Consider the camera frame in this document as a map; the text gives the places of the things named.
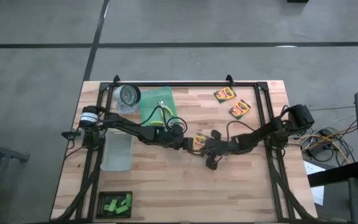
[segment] concrete floor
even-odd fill
[[[92,43],[102,4],[0,0],[0,44]],[[358,42],[358,1],[353,0],[111,0],[100,39],[352,41]],[[0,223],[48,220],[67,145],[60,133],[73,121],[89,55],[87,48],[0,49],[0,145],[31,153],[27,164],[10,164],[0,193]],[[311,110],[352,106],[358,47],[99,49],[90,80],[115,75],[123,80],[222,80],[226,74],[238,80],[285,80],[291,105],[303,103]],[[354,113],[354,108],[313,111],[314,127]],[[355,119],[333,127],[346,128]],[[345,140],[358,159],[357,134]],[[328,164],[336,166],[335,161]],[[324,216],[346,216],[342,210],[334,215],[322,210]]]

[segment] white paper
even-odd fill
[[[311,164],[310,162],[303,161],[305,163],[306,173],[314,174],[315,172],[325,171],[325,169]],[[324,186],[312,187],[311,194],[313,196],[313,201],[321,206],[323,206],[324,200]]]

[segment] butcher block tabletop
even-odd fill
[[[278,116],[283,106],[288,105],[285,85],[281,80],[267,81],[267,83],[274,116]],[[96,105],[99,84],[100,82],[84,82],[73,128],[78,126],[83,107]],[[158,87],[140,87],[140,90],[156,88]],[[172,87],[177,115],[188,125],[185,137],[194,138],[196,133],[210,136],[211,130],[216,129],[225,139],[227,123],[235,120],[228,111],[239,100],[244,100],[250,105],[249,112],[239,121],[254,129],[260,127],[254,88],[234,86],[233,90],[237,96],[219,103],[213,93],[221,88]],[[111,105],[111,111],[115,111],[114,103]],[[266,108],[264,113],[266,120],[269,121]],[[135,123],[141,122],[139,110],[123,117]],[[230,136],[234,136],[250,133],[251,130],[239,123],[232,123],[229,132]],[[77,139],[76,147],[68,153],[80,146],[81,142],[82,139]],[[291,145],[285,150],[284,162],[290,189],[302,206],[316,217],[300,148]],[[61,215],[78,193],[85,158],[86,149],[81,149],[65,160],[51,218]],[[96,219],[93,215],[93,221],[115,223],[273,222],[276,220],[263,141],[250,153],[223,156],[217,170],[208,169],[205,166],[205,159],[184,150],[147,146],[136,139],[132,147],[132,169],[122,172],[101,170],[98,182],[98,192],[132,191],[132,216],[127,219],[105,220]],[[280,200],[284,217],[287,217],[285,199],[281,190]],[[85,197],[84,217],[88,213],[89,202],[90,190]]]

